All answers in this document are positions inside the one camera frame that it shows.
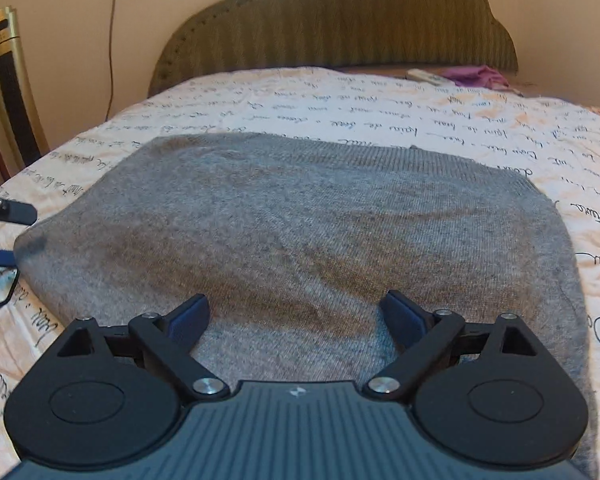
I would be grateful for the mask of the gold tower fan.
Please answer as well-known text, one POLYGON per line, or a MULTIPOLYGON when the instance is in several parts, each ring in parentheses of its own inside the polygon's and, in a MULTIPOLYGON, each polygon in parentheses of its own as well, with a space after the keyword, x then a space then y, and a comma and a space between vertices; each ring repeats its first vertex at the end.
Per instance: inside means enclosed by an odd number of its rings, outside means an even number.
POLYGON ((19 169, 50 150, 34 102, 14 6, 0 9, 0 116, 19 169))

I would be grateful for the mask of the white script-print bed quilt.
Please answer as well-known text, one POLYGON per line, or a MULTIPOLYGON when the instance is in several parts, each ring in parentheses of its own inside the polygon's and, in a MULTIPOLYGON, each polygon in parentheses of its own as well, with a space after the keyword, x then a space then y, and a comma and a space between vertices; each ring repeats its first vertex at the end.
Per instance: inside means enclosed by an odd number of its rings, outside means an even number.
POLYGON ((0 196, 47 217, 157 136, 242 131, 417 146, 516 171, 549 197, 571 236, 588 312, 600 475, 599 114, 558 99, 324 68, 217 74, 179 84, 78 134, 3 183, 0 196))

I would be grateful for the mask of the white remote control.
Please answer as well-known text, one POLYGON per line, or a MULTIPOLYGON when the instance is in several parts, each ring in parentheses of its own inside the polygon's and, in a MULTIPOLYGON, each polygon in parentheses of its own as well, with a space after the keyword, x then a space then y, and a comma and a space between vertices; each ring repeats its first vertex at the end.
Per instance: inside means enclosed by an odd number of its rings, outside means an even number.
POLYGON ((405 77, 414 81, 426 82, 433 86, 454 86, 454 82, 448 78, 440 75, 428 72, 428 70, 421 70, 420 68, 411 68, 405 74, 405 77))

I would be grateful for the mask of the olive green upholstered headboard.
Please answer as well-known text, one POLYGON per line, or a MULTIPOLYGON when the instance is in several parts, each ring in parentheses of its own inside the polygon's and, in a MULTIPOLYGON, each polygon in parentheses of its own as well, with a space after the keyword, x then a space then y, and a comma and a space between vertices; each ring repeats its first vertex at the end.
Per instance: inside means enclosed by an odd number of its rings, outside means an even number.
POLYGON ((489 0, 222 0, 174 32, 148 93, 234 70, 391 64, 518 70, 489 0))

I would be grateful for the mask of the grey sweater navy sleeves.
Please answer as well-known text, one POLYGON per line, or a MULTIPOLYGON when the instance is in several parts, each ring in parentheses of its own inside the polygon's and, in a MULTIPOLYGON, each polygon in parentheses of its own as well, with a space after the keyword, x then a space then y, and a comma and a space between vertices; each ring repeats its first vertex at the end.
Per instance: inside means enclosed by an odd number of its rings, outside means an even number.
POLYGON ((420 148, 153 140, 17 238, 64 323, 6 405, 15 479, 591 479, 579 273, 530 180, 420 148), (375 400, 397 290, 465 319, 412 400, 375 400), (129 322, 204 295, 181 400, 129 322))

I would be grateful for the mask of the purple garment by headboard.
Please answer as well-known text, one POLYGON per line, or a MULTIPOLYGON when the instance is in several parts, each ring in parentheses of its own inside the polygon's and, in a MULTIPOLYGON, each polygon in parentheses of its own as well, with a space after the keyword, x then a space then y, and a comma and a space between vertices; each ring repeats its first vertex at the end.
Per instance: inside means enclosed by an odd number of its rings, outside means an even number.
POLYGON ((449 67, 441 73, 441 76, 461 87, 491 90, 502 90, 509 87, 505 76, 486 65, 449 67))

